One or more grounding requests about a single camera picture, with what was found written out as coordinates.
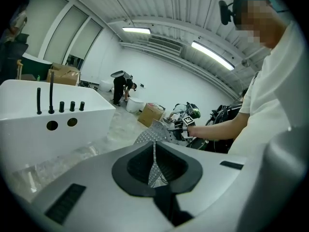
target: white container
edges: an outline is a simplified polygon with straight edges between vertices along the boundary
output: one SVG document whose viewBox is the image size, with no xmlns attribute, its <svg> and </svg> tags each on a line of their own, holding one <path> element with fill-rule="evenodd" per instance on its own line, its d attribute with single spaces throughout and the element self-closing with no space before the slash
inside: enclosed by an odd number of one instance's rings
<svg viewBox="0 0 309 232">
<path fill-rule="evenodd" d="M 110 81 L 101 80 L 100 85 L 98 86 L 99 90 L 103 92 L 109 92 L 113 87 L 113 83 Z"/>
<path fill-rule="evenodd" d="M 18 171 L 86 146 L 107 135 L 115 108 L 92 88 L 55 84 L 49 114 L 49 83 L 7 80 L 0 86 L 0 159 L 9 172 Z M 37 114 L 37 88 L 41 111 Z M 59 112 L 59 102 L 64 112 Z M 75 111 L 70 111 L 70 102 Z M 81 102 L 84 110 L 79 111 Z M 75 125 L 69 124 L 72 118 Z M 48 129 L 50 121 L 57 124 Z"/>
<path fill-rule="evenodd" d="M 126 110 L 130 113 L 136 113 L 141 109 L 144 102 L 138 98 L 129 97 L 129 100 L 126 105 Z"/>
</svg>

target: ceiling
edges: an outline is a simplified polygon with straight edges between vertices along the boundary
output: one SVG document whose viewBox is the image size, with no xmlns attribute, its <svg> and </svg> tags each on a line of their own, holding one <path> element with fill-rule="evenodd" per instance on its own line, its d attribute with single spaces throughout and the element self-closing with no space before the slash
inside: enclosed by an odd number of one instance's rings
<svg viewBox="0 0 309 232">
<path fill-rule="evenodd" d="M 204 76 L 225 92 L 236 96 L 249 86 L 270 51 L 240 36 L 234 24 L 222 25 L 219 0 L 79 0 L 99 16 L 124 42 L 124 47 L 155 55 Z M 152 35 L 128 33 L 125 26 L 147 27 Z M 183 47 L 178 58 L 142 44 L 160 37 Z M 212 49 L 235 65 L 227 70 L 207 55 L 193 49 L 192 41 Z M 247 60 L 247 67 L 241 61 Z"/>
</svg>

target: floor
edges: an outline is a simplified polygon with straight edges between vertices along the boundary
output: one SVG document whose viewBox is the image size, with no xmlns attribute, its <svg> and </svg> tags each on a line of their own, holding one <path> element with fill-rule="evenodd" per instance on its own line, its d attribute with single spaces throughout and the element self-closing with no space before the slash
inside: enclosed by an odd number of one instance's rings
<svg viewBox="0 0 309 232">
<path fill-rule="evenodd" d="M 112 99 L 110 92 L 98 90 L 98 93 L 107 101 Z M 124 103 L 121 107 L 116 106 L 106 137 L 87 147 L 78 148 L 70 154 L 59 156 L 13 174 L 6 174 L 9 187 L 13 192 L 30 202 L 42 188 L 84 159 L 132 145 L 139 134 L 147 129 L 137 121 L 137 118 L 138 115 L 125 110 Z"/>
</svg>

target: green object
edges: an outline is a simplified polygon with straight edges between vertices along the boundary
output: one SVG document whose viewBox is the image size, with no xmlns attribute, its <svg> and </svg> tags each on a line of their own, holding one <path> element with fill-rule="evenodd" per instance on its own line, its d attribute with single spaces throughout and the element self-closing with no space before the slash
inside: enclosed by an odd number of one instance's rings
<svg viewBox="0 0 309 232">
<path fill-rule="evenodd" d="M 22 74 L 32 74 L 35 79 L 44 81 L 47 78 L 48 70 L 51 68 L 51 63 L 41 63 L 29 58 L 22 57 L 23 69 Z"/>
</svg>

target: ceiling light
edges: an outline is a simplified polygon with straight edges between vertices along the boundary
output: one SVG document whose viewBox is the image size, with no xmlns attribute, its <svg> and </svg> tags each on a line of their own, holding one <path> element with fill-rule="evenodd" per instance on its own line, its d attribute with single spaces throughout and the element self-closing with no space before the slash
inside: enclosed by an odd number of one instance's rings
<svg viewBox="0 0 309 232">
<path fill-rule="evenodd" d="M 151 34 L 150 29 L 148 29 L 148 28 L 130 28 L 130 27 L 123 27 L 122 29 L 123 29 L 125 32 L 147 33 L 147 34 Z"/>
<path fill-rule="evenodd" d="M 230 62 L 228 62 L 226 59 L 224 59 L 223 57 L 219 56 L 215 52 L 211 51 L 209 48 L 203 46 L 202 44 L 200 44 L 200 43 L 198 43 L 196 41 L 193 41 L 191 46 L 193 48 L 195 48 L 196 50 L 199 50 L 202 53 L 205 53 L 206 55 L 208 55 L 209 57 L 213 58 L 217 62 L 221 63 L 229 71 L 234 70 L 234 65 L 232 65 Z"/>
</svg>

